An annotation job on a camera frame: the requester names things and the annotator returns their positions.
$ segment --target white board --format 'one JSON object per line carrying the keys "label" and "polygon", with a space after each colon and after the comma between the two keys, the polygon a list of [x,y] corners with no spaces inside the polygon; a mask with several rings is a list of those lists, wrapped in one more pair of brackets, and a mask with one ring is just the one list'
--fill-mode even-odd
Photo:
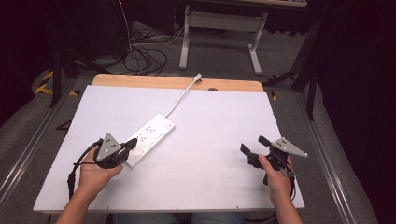
{"label": "white board", "polygon": [[[35,202],[61,212],[66,180],[83,151],[106,133],[124,142],[156,114],[166,114],[183,90],[88,86]],[[135,169],[127,165],[91,204],[99,212],[251,211],[272,209],[264,170],[240,151],[268,154],[279,129],[264,92],[187,91],[168,117],[173,130]],[[297,184],[294,205],[304,207]]]}

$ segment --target power strip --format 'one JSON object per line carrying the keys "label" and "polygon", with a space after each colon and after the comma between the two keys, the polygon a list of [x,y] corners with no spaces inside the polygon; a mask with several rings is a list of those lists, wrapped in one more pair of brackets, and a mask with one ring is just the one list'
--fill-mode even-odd
{"label": "power strip", "polygon": [[174,129],[175,123],[157,114],[127,140],[137,138],[136,148],[129,152],[126,162],[134,169]]}

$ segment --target white power cord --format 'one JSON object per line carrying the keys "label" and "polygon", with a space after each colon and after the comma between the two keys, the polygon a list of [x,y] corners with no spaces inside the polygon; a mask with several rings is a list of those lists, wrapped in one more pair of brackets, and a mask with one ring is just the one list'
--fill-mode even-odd
{"label": "white power cord", "polygon": [[196,75],[196,76],[194,77],[194,80],[192,81],[192,83],[186,88],[186,90],[184,90],[184,91],[180,94],[180,96],[177,98],[177,100],[176,100],[176,102],[174,103],[174,105],[172,106],[172,108],[169,110],[168,113],[166,113],[166,115],[165,115],[166,118],[167,118],[167,117],[172,113],[172,111],[175,109],[175,107],[177,106],[178,101],[181,99],[181,97],[184,95],[184,93],[186,93],[186,91],[192,86],[192,84],[194,84],[196,81],[198,81],[199,79],[201,79],[201,77],[202,77],[201,73],[198,73],[198,75]]}

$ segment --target hand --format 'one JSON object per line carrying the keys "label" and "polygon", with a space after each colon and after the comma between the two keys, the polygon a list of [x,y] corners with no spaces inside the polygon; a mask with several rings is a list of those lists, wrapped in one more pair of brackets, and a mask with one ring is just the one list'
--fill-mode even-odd
{"label": "hand", "polygon": [[[94,147],[82,162],[93,162],[93,155],[98,147]],[[122,165],[112,169],[102,169],[96,164],[81,164],[78,188],[76,193],[93,201],[96,195],[107,185],[108,181],[122,170]]]}
{"label": "hand", "polygon": [[275,204],[279,199],[290,199],[290,179],[274,170],[271,163],[263,155],[259,156],[259,161],[267,173],[271,202]]}

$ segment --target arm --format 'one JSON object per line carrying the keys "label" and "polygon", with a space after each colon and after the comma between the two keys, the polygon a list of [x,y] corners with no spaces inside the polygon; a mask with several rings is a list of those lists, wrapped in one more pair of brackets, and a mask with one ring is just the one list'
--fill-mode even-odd
{"label": "arm", "polygon": [[300,224],[303,221],[294,207],[290,197],[290,179],[274,170],[271,163],[263,156],[259,156],[260,163],[268,176],[270,199],[276,211],[279,224]]}
{"label": "arm", "polygon": [[[93,154],[97,148],[93,148],[82,162],[93,162]],[[91,202],[96,198],[96,195],[121,170],[122,165],[113,169],[102,169],[96,164],[81,164],[76,192],[62,211],[56,223],[82,223],[85,213]]]}

